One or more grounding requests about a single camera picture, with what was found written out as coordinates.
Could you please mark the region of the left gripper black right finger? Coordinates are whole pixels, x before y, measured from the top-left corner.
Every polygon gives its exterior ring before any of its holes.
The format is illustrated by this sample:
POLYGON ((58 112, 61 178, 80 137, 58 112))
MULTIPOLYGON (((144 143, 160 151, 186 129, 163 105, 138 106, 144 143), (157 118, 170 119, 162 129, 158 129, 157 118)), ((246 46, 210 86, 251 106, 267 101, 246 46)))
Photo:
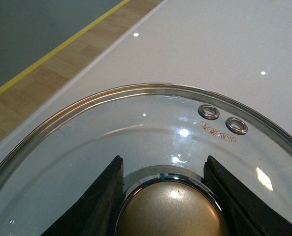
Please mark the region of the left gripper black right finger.
POLYGON ((204 184, 216 195, 229 236, 292 236, 292 223, 270 208, 213 156, 204 184))

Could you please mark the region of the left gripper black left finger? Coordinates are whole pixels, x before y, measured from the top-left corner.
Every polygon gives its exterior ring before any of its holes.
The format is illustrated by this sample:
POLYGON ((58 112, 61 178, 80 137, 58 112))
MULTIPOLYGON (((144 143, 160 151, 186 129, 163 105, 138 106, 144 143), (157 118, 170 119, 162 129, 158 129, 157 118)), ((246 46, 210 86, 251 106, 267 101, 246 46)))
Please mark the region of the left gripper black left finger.
POLYGON ((108 236, 112 214, 123 194, 123 159, 116 156, 85 193, 44 236, 108 236))

